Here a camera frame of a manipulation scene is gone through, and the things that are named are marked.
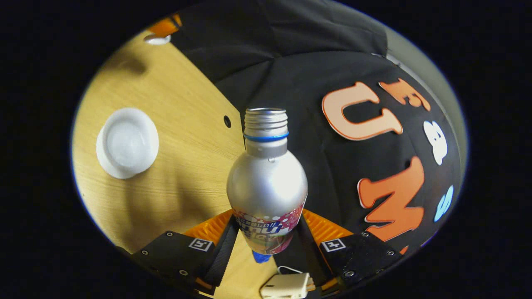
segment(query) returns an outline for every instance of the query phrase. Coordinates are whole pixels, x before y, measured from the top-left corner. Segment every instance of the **orange letter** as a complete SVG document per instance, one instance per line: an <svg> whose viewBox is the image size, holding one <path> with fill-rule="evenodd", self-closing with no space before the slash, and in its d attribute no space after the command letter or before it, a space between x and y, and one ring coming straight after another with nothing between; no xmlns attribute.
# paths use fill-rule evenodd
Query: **orange letter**
<svg viewBox="0 0 532 299"><path fill-rule="evenodd" d="M360 204L368 209L375 201L390 195L382 204L371 211L366 222L391 222L383 226L371 226L370 233L388 241L409 230L416 229L423 218L423 207L406 207L425 181L423 165L414 156L410 166L400 173L384 180L372 182L361 179L358 183Z"/></svg>
<svg viewBox="0 0 532 299"><path fill-rule="evenodd" d="M425 107L427 111L430 111L429 102L427 102L427 100L419 92L417 92L403 79L399 78L399 82L391 84L379 82L379 85L399 103L404 105L406 103L405 100L408 99L410 105L419 107L421 104L423 104L423 107Z"/></svg>
<svg viewBox="0 0 532 299"><path fill-rule="evenodd" d="M401 123L387 108L382 109L382 116L359 123L350 122L345 118L346 107L366 101L377 104L379 97L366 84L357 82L352 87L327 94L323 98L321 108L334 131L349 140L364 140L389 131L397 134L403 132Z"/></svg>

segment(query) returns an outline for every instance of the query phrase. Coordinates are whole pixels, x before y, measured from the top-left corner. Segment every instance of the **silver bottle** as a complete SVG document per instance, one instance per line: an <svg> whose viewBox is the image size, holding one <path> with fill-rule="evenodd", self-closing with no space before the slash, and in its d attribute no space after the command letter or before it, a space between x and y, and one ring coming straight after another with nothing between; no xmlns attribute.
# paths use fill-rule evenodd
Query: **silver bottle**
<svg viewBox="0 0 532 299"><path fill-rule="evenodd" d="M227 180L240 230L260 254L276 254L288 246L308 194L305 171L288 150L287 120L284 109L247 109L246 152Z"/></svg>

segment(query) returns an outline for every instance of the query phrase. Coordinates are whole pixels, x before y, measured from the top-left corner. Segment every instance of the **hole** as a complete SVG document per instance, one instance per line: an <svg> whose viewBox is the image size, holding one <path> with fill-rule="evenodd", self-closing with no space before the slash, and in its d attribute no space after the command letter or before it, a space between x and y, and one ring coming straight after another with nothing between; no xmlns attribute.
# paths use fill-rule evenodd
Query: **hole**
<svg viewBox="0 0 532 299"><path fill-rule="evenodd" d="M223 122L226 123L226 126L227 126L228 128L231 127L231 120L229 119L229 117L228 117L227 115L225 115L225 116L223 117Z"/></svg>

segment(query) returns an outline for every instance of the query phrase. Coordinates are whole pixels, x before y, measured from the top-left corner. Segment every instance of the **bottle label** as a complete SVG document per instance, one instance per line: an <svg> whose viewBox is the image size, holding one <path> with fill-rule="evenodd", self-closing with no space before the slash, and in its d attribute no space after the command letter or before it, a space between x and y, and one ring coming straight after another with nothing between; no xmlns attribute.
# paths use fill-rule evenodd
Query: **bottle label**
<svg viewBox="0 0 532 299"><path fill-rule="evenodd" d="M233 214L253 251L276 254L290 243L292 230L299 223L304 204L284 215L249 215L235 209Z"/></svg>

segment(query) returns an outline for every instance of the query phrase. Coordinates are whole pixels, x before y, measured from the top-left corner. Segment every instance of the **wooden surface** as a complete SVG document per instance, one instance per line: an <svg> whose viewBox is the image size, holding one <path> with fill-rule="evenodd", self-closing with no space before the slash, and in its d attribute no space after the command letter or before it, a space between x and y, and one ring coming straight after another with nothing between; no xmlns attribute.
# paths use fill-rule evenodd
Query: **wooden surface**
<svg viewBox="0 0 532 299"><path fill-rule="evenodd" d="M104 234L129 253L166 230L182 233L230 209L226 179L244 151L238 111L172 44L145 44L148 34L102 66L80 103L72 139L81 198ZM96 158L100 129L123 107L146 112L159 134L153 165L127 180L109 176ZM239 233L214 298L260 298L259 288L275 272L273 259L254 262Z"/></svg>

